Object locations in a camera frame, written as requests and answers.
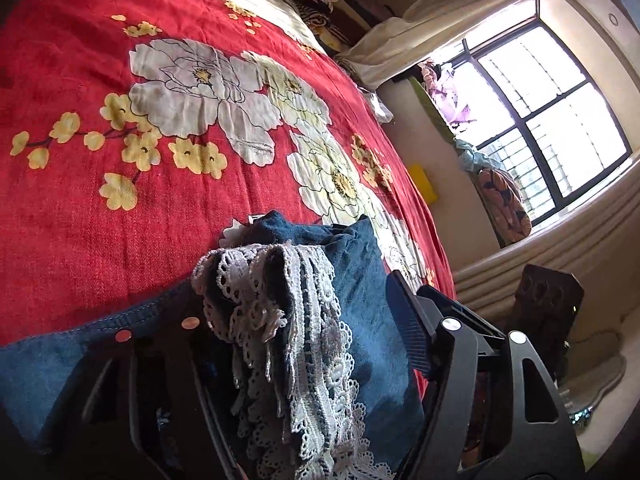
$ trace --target lace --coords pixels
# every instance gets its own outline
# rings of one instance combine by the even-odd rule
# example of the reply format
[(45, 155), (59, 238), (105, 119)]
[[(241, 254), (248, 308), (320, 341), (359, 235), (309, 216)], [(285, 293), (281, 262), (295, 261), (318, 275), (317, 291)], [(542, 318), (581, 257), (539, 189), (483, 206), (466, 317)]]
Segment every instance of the lace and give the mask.
[[(230, 317), (207, 291), (211, 276), (235, 304)], [(355, 402), (353, 337), (339, 319), (334, 276), (322, 248), (290, 244), (211, 251), (193, 271), (209, 327), (234, 348), (232, 413), (261, 478), (393, 478), (363, 437), (366, 408)], [(278, 294), (286, 292), (286, 305), (274, 299), (275, 283), (286, 284)]]

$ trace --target denim fabric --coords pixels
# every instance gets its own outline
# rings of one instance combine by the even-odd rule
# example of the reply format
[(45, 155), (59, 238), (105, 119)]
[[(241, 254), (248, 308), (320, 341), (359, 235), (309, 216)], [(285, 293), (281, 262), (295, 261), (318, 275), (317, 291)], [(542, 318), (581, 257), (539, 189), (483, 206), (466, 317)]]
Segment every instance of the denim fabric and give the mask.
[[(395, 470), (416, 442), (424, 415), (412, 367), (394, 323), (385, 291), (387, 276), (369, 219), (355, 224), (295, 225), (271, 212), (257, 220), (244, 243), (322, 245), (335, 269), (334, 289), (342, 319), (353, 332), (352, 377), (360, 384), (357, 401), (367, 407), (365, 437), (377, 462)], [(0, 349), (0, 400), (20, 434), (32, 446), (47, 447), (47, 428), (73, 386), (82, 357), (128, 328), (134, 336), (150, 335), (202, 309), (189, 282), (139, 306), (67, 332), (28, 338)], [(219, 342), (212, 340), (212, 348)], [(223, 352), (211, 351), (212, 355)], [(228, 366), (229, 362), (215, 364)], [(220, 370), (226, 375), (228, 370)]]

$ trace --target black window frame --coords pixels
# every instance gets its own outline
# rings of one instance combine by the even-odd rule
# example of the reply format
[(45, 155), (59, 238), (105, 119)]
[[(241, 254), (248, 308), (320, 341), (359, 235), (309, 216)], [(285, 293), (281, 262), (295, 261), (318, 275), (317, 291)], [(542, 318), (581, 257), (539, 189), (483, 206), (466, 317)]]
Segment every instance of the black window frame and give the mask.
[[(562, 50), (564, 50), (567, 56), (569, 56), (569, 58), (576, 64), (576, 66), (578, 67), (578, 69), (580, 69), (582, 74), (584, 74), (584, 80), (578, 83), (576, 86), (574, 86), (570, 90), (563, 92), (562, 94), (558, 94), (554, 99), (552, 99), (545, 105), (541, 106), (540, 108), (537, 108), (536, 110), (527, 114), (525, 117), (521, 117), (518, 111), (514, 108), (511, 101), (509, 101), (507, 95), (500, 88), (500, 85), (498, 85), (498, 83), (494, 81), (494, 79), (487, 72), (484, 66), (482, 66), (482, 64), (479, 62), (479, 59), (482, 56), (485, 56), (486, 54), (491, 53), (492, 51), (502, 47), (503, 45), (509, 43), (510, 41), (513, 41), (516, 38), (519, 38), (520, 36), (522, 36), (523, 34), (531, 30), (534, 30), (536, 28), (542, 28), (554, 39), (554, 41), (562, 48)], [(562, 209), (567, 207), (571, 202), (575, 201), (577, 198), (580, 198), (582, 195), (588, 192), (588, 190), (590, 190), (593, 186), (596, 186), (596, 184), (601, 182), (604, 178), (606, 178), (613, 171), (615, 171), (615, 169), (619, 167), (620, 164), (622, 164), (629, 157), (629, 155), (631, 155), (632, 153), (631, 145), (629, 145), (629, 141), (626, 138), (626, 135), (624, 134), (622, 126), (618, 121), (618, 118), (616, 117), (615, 113), (613, 113), (613, 110), (611, 109), (609, 102), (607, 101), (606, 97), (604, 97), (604, 95), (602, 94), (602, 91), (600, 90), (599, 86), (593, 80), (593, 77), (591, 77), (591, 75), (589, 74), (587, 69), (585, 69), (584, 65), (580, 62), (580, 60), (578, 60), (577, 57), (575, 57), (574, 53), (564, 44), (564, 41), (562, 41), (558, 37), (558, 35), (554, 31), (552, 31), (551, 28), (545, 22), (543, 22), (542, 19), (540, 18), (540, 0), (536, 0), (536, 13), (531, 18), (523, 22), (520, 22), (511, 28), (508, 28), (502, 33), (497, 34), (492, 38), (489, 38), (485, 42), (471, 49), (469, 49), (468, 44), (466, 43), (466, 38), (462, 40), (462, 45), (463, 45), (464, 51), (449, 61), (449, 63), (451, 63), (452, 65), (452, 68), (455, 70), (456, 68), (460, 67), (464, 63), (467, 63), (467, 62), (471, 63), (471, 65), (476, 70), (478, 70), (482, 78), (484, 78), (484, 80), (491, 86), (495, 94), (498, 96), (498, 99), (500, 99), (504, 107), (507, 109), (507, 111), (513, 118), (512, 126), (507, 128), (503, 132), (497, 134), (496, 136), (493, 136), (485, 140), (481, 144), (478, 144), (476, 148), (478, 150), (482, 150), (482, 148), (491, 144), (492, 142), (499, 139), (503, 135), (513, 130), (519, 130), (520, 134), (522, 135), (522, 138), (524, 139), (528, 148), (531, 151), (531, 154), (533, 156), (535, 163), (538, 165), (538, 168), (540, 169), (542, 178), (545, 181), (546, 187), (551, 195), (551, 199), (554, 202), (554, 207), (552, 209), (550, 209), (549, 211), (545, 212), (544, 214), (540, 215), (539, 217), (537, 217), (532, 221), (532, 224), (534, 226), (539, 224), (540, 222), (545, 221), (546, 219), (555, 215), (559, 211), (562, 211)], [(560, 187), (558, 186), (558, 182), (556, 181), (556, 178), (553, 175), (551, 167), (549, 166), (549, 163), (545, 158), (545, 155), (542, 153), (542, 150), (540, 149), (538, 142), (536, 141), (533, 134), (531, 133), (531, 130), (527, 126), (527, 121), (532, 120), (537, 115), (548, 110), (553, 105), (559, 103), (560, 101), (564, 100), (566, 97), (569, 97), (569, 95), (571, 95), (575, 91), (579, 90), (580, 88), (588, 84), (591, 84), (593, 88), (596, 90), (596, 92), (598, 92), (602, 96), (607, 106), (607, 110), (609, 111), (611, 118), (613, 119), (613, 122), (616, 125), (618, 134), (622, 138), (622, 142), (625, 145), (626, 152), (624, 153), (624, 155), (620, 156), (612, 164), (610, 164), (608, 167), (602, 170), (599, 174), (593, 177), (591, 180), (589, 180), (588, 182), (580, 186), (578, 189), (573, 190), (567, 196), (563, 196), (562, 192), (560, 191)]]

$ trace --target bed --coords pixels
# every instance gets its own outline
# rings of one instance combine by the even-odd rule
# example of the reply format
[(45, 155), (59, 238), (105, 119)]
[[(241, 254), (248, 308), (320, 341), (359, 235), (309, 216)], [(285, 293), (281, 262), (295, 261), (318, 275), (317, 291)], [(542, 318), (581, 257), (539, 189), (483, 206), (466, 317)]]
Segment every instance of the bed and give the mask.
[(2, 344), (152, 297), (270, 210), (366, 215), (387, 269), (454, 296), (400, 158), (287, 0), (20, 0), (0, 56)]

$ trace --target yellow object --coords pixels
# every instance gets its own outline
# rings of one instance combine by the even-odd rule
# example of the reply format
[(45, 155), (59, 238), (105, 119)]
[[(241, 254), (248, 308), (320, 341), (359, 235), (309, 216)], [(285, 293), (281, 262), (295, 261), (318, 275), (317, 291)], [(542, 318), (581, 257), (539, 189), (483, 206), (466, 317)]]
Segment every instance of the yellow object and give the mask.
[(411, 179), (414, 181), (415, 187), (418, 188), (418, 191), (420, 191), (420, 194), (422, 195), (422, 198), (427, 203), (427, 205), (434, 203), (438, 199), (438, 196), (433, 190), (433, 187), (431, 187), (431, 183), (429, 182), (427, 176), (424, 174), (424, 170), (422, 169), (420, 164), (410, 165), (407, 168), (407, 171), (409, 172), (409, 176), (411, 176)]

